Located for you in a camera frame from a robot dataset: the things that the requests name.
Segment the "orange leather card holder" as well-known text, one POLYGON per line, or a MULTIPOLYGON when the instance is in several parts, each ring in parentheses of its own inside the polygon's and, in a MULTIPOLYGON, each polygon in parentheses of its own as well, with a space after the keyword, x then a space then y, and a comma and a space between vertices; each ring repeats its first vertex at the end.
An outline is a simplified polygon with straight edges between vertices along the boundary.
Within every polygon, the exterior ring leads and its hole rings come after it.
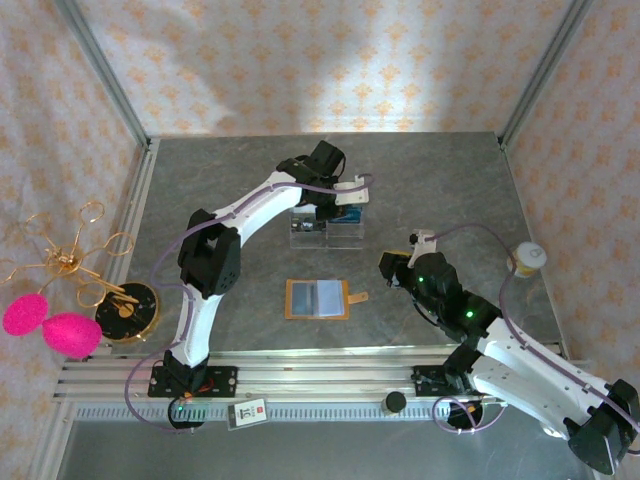
POLYGON ((348 320, 350 307, 368 299, 366 291, 351 293, 346 280, 288 279, 284 315, 287 320, 348 320))

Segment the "clear acrylic card stand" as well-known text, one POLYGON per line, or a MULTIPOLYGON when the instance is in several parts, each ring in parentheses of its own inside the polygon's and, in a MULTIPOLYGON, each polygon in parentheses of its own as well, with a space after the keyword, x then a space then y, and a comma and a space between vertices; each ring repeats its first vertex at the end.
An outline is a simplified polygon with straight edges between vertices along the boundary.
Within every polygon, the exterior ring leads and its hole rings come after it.
POLYGON ((311 209, 313 205, 294 207, 289 210, 290 246, 294 249, 361 249, 364 241, 364 207, 359 224, 337 223, 334 218, 326 221, 326 229, 322 232, 295 233, 291 231, 293 209, 311 209))

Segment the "small yellow-labelled jar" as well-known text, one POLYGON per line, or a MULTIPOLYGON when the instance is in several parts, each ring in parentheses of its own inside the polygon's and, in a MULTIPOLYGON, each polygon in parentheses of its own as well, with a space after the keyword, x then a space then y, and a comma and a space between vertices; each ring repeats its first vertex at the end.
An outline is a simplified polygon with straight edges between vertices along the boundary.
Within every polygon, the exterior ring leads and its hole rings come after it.
POLYGON ((537 243, 522 242, 511 251, 507 257, 507 269, 515 269, 514 275, 518 278, 533 276, 547 262, 546 251, 537 243))

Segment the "black round knob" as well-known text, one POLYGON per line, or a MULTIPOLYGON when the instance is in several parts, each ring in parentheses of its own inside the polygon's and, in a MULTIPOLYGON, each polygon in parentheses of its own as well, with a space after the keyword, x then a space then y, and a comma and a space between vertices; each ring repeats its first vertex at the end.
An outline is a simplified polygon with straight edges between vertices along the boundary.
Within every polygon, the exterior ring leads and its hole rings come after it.
POLYGON ((406 396, 399 391, 389 392, 381 402, 381 409, 387 416, 400 414, 407 406, 406 396))

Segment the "black round grommet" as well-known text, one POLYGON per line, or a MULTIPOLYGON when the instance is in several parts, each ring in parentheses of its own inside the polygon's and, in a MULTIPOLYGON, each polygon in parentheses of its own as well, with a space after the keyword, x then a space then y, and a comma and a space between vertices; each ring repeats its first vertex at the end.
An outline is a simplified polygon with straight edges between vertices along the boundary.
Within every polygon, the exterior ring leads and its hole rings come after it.
POLYGON ((169 424, 175 430, 190 430, 195 431, 196 429, 202 427, 204 425, 203 422, 193 422, 193 421, 177 421, 174 418, 174 414, 181 410, 183 405, 181 404, 181 400, 179 398, 174 398, 168 405, 167 408, 167 418, 169 424))
POLYGON ((484 407, 480 401, 450 403, 447 424, 456 430, 471 431, 481 426, 484 407))

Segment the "white number tag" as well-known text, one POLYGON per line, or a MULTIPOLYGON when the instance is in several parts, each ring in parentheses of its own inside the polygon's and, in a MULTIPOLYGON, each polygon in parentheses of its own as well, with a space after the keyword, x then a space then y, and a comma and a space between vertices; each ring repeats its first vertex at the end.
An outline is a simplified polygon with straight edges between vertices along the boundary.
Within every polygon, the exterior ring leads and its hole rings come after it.
POLYGON ((227 407, 230 431, 260 425, 268 420, 267 403, 262 398, 234 403, 227 407))

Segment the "black gold round base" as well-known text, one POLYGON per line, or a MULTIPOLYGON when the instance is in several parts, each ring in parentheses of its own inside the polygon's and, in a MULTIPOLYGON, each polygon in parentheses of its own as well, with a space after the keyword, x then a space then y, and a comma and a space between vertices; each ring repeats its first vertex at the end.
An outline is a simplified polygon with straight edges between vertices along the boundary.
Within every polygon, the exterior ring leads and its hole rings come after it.
POLYGON ((106 294, 94 318, 112 343, 145 341, 159 320, 158 296, 144 283, 128 282, 120 288, 122 292, 106 294))

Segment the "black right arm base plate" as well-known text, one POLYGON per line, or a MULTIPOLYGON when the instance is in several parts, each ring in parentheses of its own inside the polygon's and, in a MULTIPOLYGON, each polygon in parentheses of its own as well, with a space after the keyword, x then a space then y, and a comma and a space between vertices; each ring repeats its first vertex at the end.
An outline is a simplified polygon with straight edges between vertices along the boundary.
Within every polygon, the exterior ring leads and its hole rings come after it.
POLYGON ((482 374, 497 374, 501 365, 496 362, 476 363, 462 369, 451 365, 416 365, 411 380, 417 397, 490 398, 503 401, 505 396, 493 386, 489 389, 480 386, 482 374))

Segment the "aluminium mounting rail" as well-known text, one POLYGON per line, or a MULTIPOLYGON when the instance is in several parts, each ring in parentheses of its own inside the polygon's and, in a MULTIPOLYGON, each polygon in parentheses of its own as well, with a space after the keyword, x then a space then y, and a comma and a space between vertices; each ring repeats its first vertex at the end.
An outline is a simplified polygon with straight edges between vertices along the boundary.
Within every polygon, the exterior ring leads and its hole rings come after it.
MULTIPOLYGON (((440 365, 452 346, 386 346, 214 352, 211 366, 238 369, 235 392, 240 399, 265 397, 284 401, 372 400, 392 390, 414 395, 410 380, 417 365, 440 365)), ((54 390, 56 399, 149 399, 153 360, 140 368, 140 356, 100 353, 87 361, 64 363, 54 390)))

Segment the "aluminium side rail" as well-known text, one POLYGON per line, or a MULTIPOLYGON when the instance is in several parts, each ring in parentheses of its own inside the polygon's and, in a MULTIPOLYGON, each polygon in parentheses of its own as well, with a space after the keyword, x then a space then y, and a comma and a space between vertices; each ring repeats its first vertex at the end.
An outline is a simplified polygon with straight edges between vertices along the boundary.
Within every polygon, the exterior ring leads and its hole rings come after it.
MULTIPOLYGON (((152 138, 141 154, 119 223, 118 230, 130 234, 133 239, 137 238, 140 230, 159 144, 159 138, 152 138)), ((122 284, 126 281, 132 254, 133 251, 130 251, 123 256, 109 258, 105 274, 107 281, 113 284, 122 284)))

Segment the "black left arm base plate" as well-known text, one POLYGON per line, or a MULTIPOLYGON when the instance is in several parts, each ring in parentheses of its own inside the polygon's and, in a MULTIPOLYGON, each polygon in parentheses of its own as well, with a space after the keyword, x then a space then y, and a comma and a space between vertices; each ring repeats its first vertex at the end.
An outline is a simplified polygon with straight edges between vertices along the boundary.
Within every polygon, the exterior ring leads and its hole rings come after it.
POLYGON ((166 365, 152 368, 147 395, 151 398, 233 398, 238 368, 199 365, 195 368, 166 365))

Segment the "grey aluminium corner post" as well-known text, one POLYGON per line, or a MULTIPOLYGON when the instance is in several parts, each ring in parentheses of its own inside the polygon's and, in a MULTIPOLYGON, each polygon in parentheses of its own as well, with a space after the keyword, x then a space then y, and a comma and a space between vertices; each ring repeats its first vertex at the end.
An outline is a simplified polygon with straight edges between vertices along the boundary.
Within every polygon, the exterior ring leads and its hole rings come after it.
POLYGON ((542 53, 506 125, 497 136, 501 151, 506 152, 516 139, 593 3, 594 0, 570 1, 559 26, 542 53))
POLYGON ((82 13, 77 0, 53 0, 53 3, 74 34, 129 132, 140 146, 148 149, 151 138, 142 126, 133 105, 118 80, 98 39, 94 35, 89 22, 82 13))

